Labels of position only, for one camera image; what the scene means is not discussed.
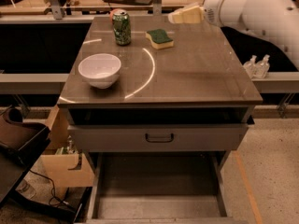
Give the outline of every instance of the yellow sponge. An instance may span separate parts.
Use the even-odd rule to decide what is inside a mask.
[[[174,46],[173,39],[169,38],[164,29],[156,29],[146,32],[146,38],[150,40],[155,49],[167,49]]]
[[[200,23],[204,19],[204,13],[195,3],[169,13],[168,19],[171,23]]]

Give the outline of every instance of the floor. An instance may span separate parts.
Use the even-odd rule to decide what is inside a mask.
[[[282,119],[273,106],[257,107],[238,151],[232,152],[223,169],[229,214],[249,224],[296,224],[299,219],[299,109],[290,106]],[[32,169],[43,173],[38,161]],[[29,174],[36,190],[34,200],[47,203],[48,180]],[[2,223],[63,223],[25,211],[12,201],[0,209]]]

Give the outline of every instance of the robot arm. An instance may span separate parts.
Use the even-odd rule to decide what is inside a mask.
[[[213,25],[271,42],[299,70],[299,11],[292,0],[205,0],[202,10]]]

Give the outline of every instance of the soda can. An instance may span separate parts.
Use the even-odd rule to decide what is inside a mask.
[[[112,17],[112,24],[116,43],[121,46],[130,44],[131,24],[129,14],[123,9],[116,10]]]

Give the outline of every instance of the open drawer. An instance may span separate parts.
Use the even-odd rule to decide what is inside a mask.
[[[245,224],[221,211],[211,153],[105,153],[86,223]]]
[[[236,150],[247,129],[245,123],[68,127],[77,148],[90,152]]]

